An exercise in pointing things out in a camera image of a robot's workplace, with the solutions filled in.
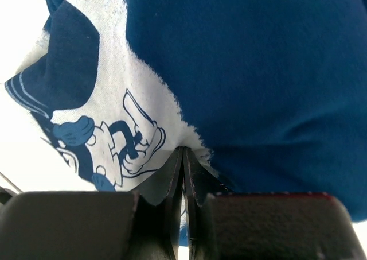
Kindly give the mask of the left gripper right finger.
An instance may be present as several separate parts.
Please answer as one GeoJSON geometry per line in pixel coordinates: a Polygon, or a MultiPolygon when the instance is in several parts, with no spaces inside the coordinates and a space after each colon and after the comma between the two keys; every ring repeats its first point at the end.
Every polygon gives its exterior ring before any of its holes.
{"type": "Polygon", "coordinates": [[[326,193],[234,193],[183,149],[190,259],[365,259],[326,193]]]}

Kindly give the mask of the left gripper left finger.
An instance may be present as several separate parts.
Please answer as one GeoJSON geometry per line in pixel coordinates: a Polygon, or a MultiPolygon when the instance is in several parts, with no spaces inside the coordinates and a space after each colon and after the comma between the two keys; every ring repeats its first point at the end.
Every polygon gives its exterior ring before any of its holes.
{"type": "Polygon", "coordinates": [[[177,259],[182,148],[129,192],[27,192],[1,205],[2,259],[177,259]]]}

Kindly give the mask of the navy blue t-shirt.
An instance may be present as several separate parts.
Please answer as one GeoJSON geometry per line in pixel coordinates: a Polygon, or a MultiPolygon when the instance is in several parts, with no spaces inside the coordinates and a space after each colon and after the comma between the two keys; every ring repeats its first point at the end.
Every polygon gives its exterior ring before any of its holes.
{"type": "Polygon", "coordinates": [[[179,146],[235,192],[366,219],[366,0],[46,0],[1,84],[23,192],[129,191],[179,146]]]}

